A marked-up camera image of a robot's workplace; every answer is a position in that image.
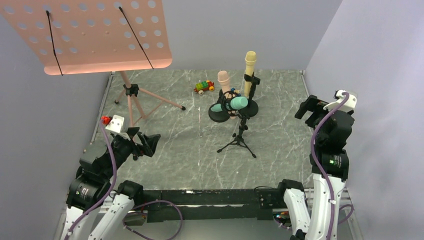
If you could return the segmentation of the black tripod shock-mount stand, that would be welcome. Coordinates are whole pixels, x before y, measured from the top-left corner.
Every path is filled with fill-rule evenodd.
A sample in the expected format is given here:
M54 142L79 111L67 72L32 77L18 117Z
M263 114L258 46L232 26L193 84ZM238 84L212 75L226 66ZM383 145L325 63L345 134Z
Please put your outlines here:
M252 157L253 158L256 158L257 156L252 152L252 150L245 143L245 140L243 138L244 131L246 131L246 130L249 129L248 126L247 126L247 120L249 120L250 117L240 115L239 110L233 111L232 113L230 113L230 117L238 117L238 118L240 118L240 124L239 124L239 127L238 127L238 133L233 133L232 134L233 140L231 142L227 143L222 148L218 149L216 152L217 153L221 153L228 146L239 146L239 147L246 148L250 152L250 154L252 155Z

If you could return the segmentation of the beige microphone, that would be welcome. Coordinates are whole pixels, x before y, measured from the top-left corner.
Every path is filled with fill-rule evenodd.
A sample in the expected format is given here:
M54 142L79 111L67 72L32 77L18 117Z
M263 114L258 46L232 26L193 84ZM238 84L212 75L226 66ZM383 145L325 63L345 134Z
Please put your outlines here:
M248 51L246 53L245 56L245 75L248 75L250 77L253 76L254 70L255 70L255 65L256 65L256 61L257 61L257 54L255 51ZM250 94L250 90L251 90L251 86L252 86L252 82L245 80L245 84L244 84L244 96L248 97Z

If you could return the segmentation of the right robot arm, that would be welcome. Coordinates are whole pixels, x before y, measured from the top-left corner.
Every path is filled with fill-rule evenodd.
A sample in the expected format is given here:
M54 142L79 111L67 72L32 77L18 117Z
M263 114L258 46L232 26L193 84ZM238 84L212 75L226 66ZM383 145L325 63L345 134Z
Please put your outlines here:
M340 90L335 101L310 95L299 106L295 118L311 115L305 124L313 129L310 163L313 180L312 209L307 206L302 183L284 179L278 193L288 209L292 240L335 240L342 191L349 175L350 160L344 149L352 133L356 98Z

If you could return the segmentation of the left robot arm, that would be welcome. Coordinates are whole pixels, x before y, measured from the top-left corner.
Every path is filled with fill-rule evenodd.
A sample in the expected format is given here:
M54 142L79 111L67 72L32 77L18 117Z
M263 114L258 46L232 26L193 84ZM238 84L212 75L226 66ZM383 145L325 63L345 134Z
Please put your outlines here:
M107 133L103 135L105 142L91 144L79 160L66 199L62 240L109 240L130 209L144 198L142 185L129 180L120 183L108 210L95 223L116 184L118 168L129 156L134 160L152 157L161 138L160 134L145 135L139 127L111 133L112 140Z

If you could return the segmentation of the black round-base mic stand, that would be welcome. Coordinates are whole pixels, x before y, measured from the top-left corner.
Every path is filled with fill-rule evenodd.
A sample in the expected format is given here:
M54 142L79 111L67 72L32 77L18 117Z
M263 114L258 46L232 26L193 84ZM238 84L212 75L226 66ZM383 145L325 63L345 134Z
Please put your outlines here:
M246 117L254 117L259 112L258 104L253 100L255 95L256 87L260 84L261 79L255 76L255 73L252 72L251 75L247 73L244 74L244 94L248 98L248 104L243 109L239 110L239 114Z
M212 104L208 109L209 118L217 123L223 123L230 119L230 101L232 92L221 90L216 103Z

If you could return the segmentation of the pink microphone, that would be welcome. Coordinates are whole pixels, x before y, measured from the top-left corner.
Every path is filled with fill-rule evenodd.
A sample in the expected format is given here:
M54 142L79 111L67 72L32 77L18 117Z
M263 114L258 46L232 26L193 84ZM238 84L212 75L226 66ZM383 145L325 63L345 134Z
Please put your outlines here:
M230 87L230 77L226 70L221 70L217 74L217 81L221 86L221 90L219 92L219 99L218 102L225 106L225 109L228 110L229 103L227 99L232 99L234 97L237 97L237 93L234 91L231 91Z

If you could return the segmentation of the green microphone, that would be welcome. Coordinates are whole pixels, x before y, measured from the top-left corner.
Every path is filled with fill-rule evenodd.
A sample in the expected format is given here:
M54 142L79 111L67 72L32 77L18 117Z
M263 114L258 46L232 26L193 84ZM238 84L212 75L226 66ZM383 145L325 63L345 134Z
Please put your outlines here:
M212 105L210 110L215 113L222 111L238 111L247 107L248 103L248 98L244 96L225 98L221 102Z

